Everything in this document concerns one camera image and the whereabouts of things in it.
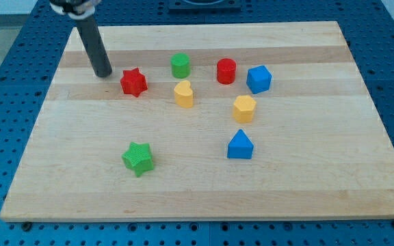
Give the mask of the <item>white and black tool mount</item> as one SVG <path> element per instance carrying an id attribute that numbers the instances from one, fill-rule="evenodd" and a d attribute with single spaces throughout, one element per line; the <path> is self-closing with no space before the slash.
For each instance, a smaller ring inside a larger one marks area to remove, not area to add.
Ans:
<path id="1" fill-rule="evenodd" d="M 73 20 L 84 20 L 95 13 L 100 0 L 49 0 L 54 12 L 68 15 Z"/>

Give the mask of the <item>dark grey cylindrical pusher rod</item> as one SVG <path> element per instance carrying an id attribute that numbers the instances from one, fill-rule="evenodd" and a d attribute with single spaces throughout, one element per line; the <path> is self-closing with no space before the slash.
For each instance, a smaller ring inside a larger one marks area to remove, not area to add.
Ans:
<path id="1" fill-rule="evenodd" d="M 95 75 L 108 77 L 112 67 L 95 18 L 91 15 L 75 23 Z"/>

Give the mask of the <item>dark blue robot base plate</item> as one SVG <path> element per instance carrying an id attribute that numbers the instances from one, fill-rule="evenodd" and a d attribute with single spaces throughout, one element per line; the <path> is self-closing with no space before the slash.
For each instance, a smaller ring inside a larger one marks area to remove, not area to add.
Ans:
<path id="1" fill-rule="evenodd" d="M 242 0 L 168 0 L 170 12 L 240 10 Z"/>

